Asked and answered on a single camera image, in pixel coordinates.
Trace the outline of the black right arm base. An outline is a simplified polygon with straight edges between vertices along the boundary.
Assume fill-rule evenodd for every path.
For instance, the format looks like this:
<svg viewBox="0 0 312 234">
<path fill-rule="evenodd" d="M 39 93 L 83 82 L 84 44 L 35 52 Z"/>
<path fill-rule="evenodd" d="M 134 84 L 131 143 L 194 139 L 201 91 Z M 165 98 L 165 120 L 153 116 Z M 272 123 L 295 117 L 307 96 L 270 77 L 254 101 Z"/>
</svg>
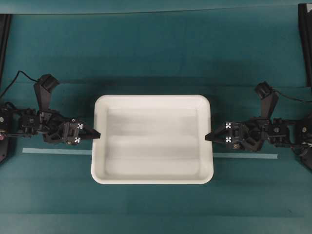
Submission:
<svg viewBox="0 0 312 234">
<path fill-rule="evenodd" d="M 300 162 L 310 171 L 312 170 L 312 145 L 304 144 L 294 148 L 293 152 L 300 159 Z"/>
</svg>

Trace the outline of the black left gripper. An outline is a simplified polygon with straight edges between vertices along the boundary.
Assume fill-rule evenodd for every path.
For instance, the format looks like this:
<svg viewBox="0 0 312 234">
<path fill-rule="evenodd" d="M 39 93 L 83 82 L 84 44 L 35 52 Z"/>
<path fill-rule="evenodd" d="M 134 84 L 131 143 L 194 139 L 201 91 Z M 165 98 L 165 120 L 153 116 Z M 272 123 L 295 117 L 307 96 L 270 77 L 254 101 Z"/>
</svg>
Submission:
<svg viewBox="0 0 312 234">
<path fill-rule="evenodd" d="M 78 119 L 64 117 L 52 111 L 39 112 L 38 132 L 42 134 L 43 141 L 46 143 L 68 145 L 78 145 L 85 140 L 99 139 L 101 135 Z"/>
</svg>

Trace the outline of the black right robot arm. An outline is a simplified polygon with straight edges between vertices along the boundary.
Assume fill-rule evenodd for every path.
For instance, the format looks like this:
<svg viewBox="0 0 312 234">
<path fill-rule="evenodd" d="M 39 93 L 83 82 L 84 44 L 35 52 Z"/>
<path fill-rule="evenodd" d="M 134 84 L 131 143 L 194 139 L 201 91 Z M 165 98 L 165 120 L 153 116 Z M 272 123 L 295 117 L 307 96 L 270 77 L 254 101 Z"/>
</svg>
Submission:
<svg viewBox="0 0 312 234">
<path fill-rule="evenodd" d="M 246 121 L 228 121 L 206 134 L 205 140 L 224 144 L 230 149 L 258 152 L 263 144 L 278 148 L 305 149 L 312 144 L 306 120 L 254 117 Z"/>
</svg>

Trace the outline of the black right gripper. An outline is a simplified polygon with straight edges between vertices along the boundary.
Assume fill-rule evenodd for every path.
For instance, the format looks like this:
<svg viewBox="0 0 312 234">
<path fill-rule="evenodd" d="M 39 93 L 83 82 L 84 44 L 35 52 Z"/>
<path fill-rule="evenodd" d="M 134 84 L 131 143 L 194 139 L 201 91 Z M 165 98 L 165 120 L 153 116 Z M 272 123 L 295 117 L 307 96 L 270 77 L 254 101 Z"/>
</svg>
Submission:
<svg viewBox="0 0 312 234">
<path fill-rule="evenodd" d="M 205 136 L 206 141 L 220 144 L 232 144 L 234 150 L 260 151 L 268 134 L 271 121 L 266 118 L 254 117 L 247 121 L 224 123 L 214 133 Z M 231 137 L 220 138 L 231 131 Z"/>
</svg>

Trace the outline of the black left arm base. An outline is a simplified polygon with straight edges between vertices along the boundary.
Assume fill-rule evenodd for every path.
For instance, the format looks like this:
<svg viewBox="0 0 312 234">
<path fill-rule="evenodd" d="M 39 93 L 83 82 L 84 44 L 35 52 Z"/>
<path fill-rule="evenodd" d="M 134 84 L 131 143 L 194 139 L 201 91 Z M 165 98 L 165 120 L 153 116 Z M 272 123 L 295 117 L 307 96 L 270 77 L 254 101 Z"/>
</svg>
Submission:
<svg viewBox="0 0 312 234">
<path fill-rule="evenodd" d="M 8 158 L 10 138 L 7 137 L 4 132 L 0 133 L 0 163 Z"/>
</svg>

